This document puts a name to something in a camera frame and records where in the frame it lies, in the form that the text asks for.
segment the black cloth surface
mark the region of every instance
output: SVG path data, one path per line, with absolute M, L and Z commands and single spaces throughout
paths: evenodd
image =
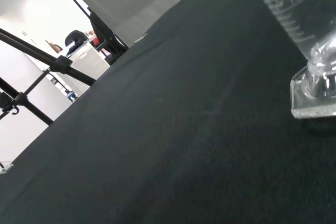
M 0 176 L 0 223 L 335 223 L 305 64 L 261 0 L 182 0 Z

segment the glass graduated cylinder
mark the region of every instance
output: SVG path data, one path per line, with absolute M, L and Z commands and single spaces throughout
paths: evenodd
M 311 67 L 330 72 L 336 61 L 336 0 L 263 0 Z

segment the hook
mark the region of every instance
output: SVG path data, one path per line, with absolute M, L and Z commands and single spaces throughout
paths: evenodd
M 16 112 L 13 112 L 12 115 L 17 115 L 20 112 L 20 109 L 18 107 L 13 107 L 13 110 L 16 110 Z

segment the cylinder base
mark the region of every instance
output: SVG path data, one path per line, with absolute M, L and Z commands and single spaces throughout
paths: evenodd
M 292 78 L 290 88 L 295 118 L 336 116 L 336 73 L 320 74 L 304 67 Z

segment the black fabric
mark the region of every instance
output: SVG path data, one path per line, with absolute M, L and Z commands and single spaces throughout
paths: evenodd
M 0 176 L 0 223 L 334 223 L 305 63 L 261 0 L 182 0 Z
M 103 43 L 106 39 L 105 35 L 108 35 L 109 38 L 107 38 L 110 43 L 106 46 L 106 50 L 112 54 L 120 53 L 124 54 L 127 50 L 127 46 L 123 46 L 120 44 L 114 34 L 114 32 L 101 20 L 101 18 L 93 11 L 90 13 L 90 21 L 91 25 L 93 27 L 94 33 L 96 34 L 99 43 Z

